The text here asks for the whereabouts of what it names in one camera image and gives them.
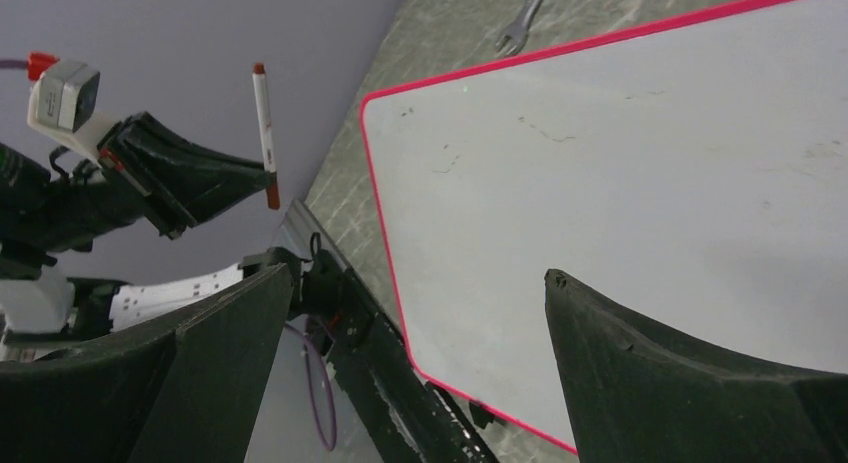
scratch on board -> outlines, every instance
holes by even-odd
[[[459,158],[460,158],[461,156],[462,156],[462,155],[456,155],[456,158],[454,158],[454,159],[453,159],[453,161],[451,162],[450,166],[448,166],[448,169],[447,169],[447,170],[433,170],[433,173],[441,173],[441,174],[450,173],[450,170],[452,170],[452,169],[453,169],[454,165],[456,165],[456,162],[459,160]]]
[[[839,145],[837,140],[831,142],[832,145]],[[804,158],[833,158],[842,156],[838,151],[824,143],[816,143],[807,147],[804,151]]]
[[[565,140],[574,140],[574,139],[576,139],[576,138],[577,138],[576,136],[571,136],[571,135],[563,136],[563,137],[561,137],[561,138],[557,138],[557,137],[551,136],[551,135],[550,135],[550,133],[548,133],[547,131],[545,131],[545,130],[543,130],[543,129],[539,128],[538,126],[534,125],[533,123],[527,123],[526,118],[524,118],[523,116],[519,116],[519,117],[518,117],[518,121],[519,121],[520,123],[524,123],[524,124],[526,124],[527,126],[529,126],[529,127],[530,127],[530,128],[532,128],[532,129],[536,130],[537,132],[539,132],[539,134],[540,134],[540,135],[542,135],[543,137],[545,137],[545,139],[548,139],[548,140],[551,140],[551,141],[555,141],[555,142],[557,142],[557,143],[563,143],[563,142],[565,142]]]

gray floor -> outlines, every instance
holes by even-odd
[[[732,0],[545,0],[525,48],[534,50],[655,21]],[[524,0],[405,0],[348,112],[308,205],[371,288],[397,317],[359,130],[362,97],[374,90],[496,58],[492,46]],[[569,453],[511,425],[484,438],[507,462],[576,461]]]

whiteboard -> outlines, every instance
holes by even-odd
[[[698,18],[776,0],[753,1]],[[367,98],[416,368],[573,446],[559,268],[716,345],[848,373],[846,28],[848,0],[789,1]]]

marker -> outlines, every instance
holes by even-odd
[[[253,65],[253,93],[256,95],[256,113],[259,115],[259,141],[262,143],[262,163],[265,171],[274,176],[271,186],[265,188],[268,208],[280,209],[280,188],[277,186],[277,165],[274,163],[274,140],[271,138],[271,108],[268,103],[268,82],[265,65]]]

purple cable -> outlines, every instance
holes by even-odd
[[[327,367],[325,365],[321,365],[321,376],[324,380],[324,392],[327,396],[327,402],[330,409],[330,437],[324,434],[324,429],[321,427],[321,418],[318,416],[318,405],[315,403],[315,390],[312,388],[312,371],[311,365],[309,364],[309,353],[318,357],[319,361],[324,361],[324,358],[321,357],[321,352],[318,351],[318,348],[315,347],[315,344],[312,343],[312,340],[309,339],[308,336],[303,334],[303,332],[299,331],[297,328],[291,326],[286,323],[285,329],[297,335],[298,338],[303,342],[303,347],[306,349],[307,355],[305,358],[306,361],[306,382],[309,385],[309,401],[312,403],[312,416],[315,417],[315,428],[318,430],[318,436],[321,438],[321,442],[324,444],[324,448],[327,451],[333,451],[336,447],[336,405],[333,401],[333,388],[330,384],[330,375],[327,374]]]
[[[26,60],[0,58],[0,70],[26,70]]]

